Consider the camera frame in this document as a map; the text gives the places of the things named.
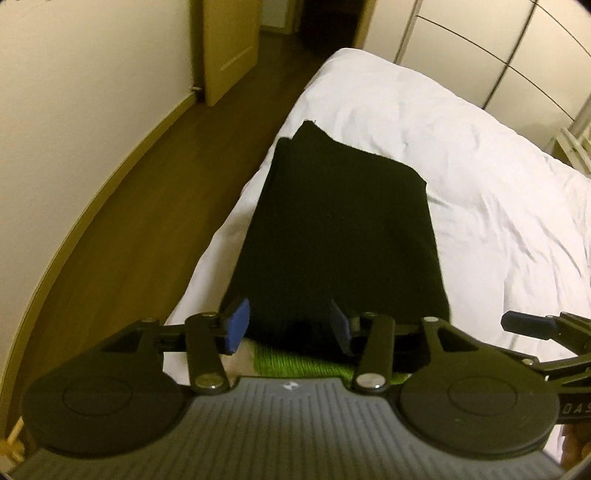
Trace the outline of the right hand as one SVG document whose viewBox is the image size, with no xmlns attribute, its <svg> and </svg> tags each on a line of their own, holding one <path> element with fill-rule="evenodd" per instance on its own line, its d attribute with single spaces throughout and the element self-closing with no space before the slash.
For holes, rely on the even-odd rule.
<svg viewBox="0 0 591 480">
<path fill-rule="evenodd" d="M 563 426 L 561 466 L 571 470 L 590 455 L 591 424 L 580 422 Z"/>
</svg>

